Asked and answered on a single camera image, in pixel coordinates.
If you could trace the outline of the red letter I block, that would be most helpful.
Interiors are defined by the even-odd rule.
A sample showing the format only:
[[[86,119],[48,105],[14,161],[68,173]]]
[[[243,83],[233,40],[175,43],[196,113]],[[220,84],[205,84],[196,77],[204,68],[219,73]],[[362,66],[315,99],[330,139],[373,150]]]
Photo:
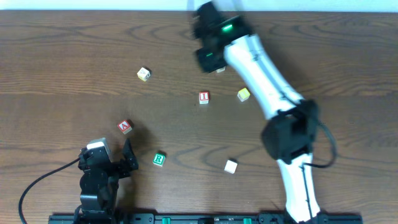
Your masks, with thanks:
[[[201,91],[199,92],[199,103],[202,104],[208,104],[210,100],[210,94],[208,91]]]

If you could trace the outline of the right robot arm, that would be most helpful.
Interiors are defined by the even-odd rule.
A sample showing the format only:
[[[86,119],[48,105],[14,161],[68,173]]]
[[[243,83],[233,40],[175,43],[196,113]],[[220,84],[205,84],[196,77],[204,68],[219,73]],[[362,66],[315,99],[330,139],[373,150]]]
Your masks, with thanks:
[[[285,187],[285,209],[295,223],[314,221],[320,212],[308,166],[313,159],[318,107],[305,100],[278,71],[260,37],[241,16],[227,19],[213,2],[194,13],[193,35],[200,68],[211,73],[225,66],[237,71],[255,96],[267,126],[262,141],[277,161]]]

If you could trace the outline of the red letter A block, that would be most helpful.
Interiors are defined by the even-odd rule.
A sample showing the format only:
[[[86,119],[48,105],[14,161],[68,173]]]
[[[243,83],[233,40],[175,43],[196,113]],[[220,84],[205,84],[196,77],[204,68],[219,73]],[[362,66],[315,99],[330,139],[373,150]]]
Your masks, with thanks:
[[[123,134],[127,134],[132,131],[133,127],[128,120],[123,120],[118,123],[118,128]]]

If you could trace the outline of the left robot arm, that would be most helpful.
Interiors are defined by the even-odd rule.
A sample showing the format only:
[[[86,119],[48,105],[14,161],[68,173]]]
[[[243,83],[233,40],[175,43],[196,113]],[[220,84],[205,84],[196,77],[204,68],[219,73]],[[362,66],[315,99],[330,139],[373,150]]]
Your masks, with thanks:
[[[92,140],[81,150],[78,163],[83,171],[81,205],[75,210],[73,223],[120,223],[123,220],[123,215],[116,210],[119,180],[129,177],[139,164],[129,139],[122,153],[122,159],[112,162],[105,138]]]

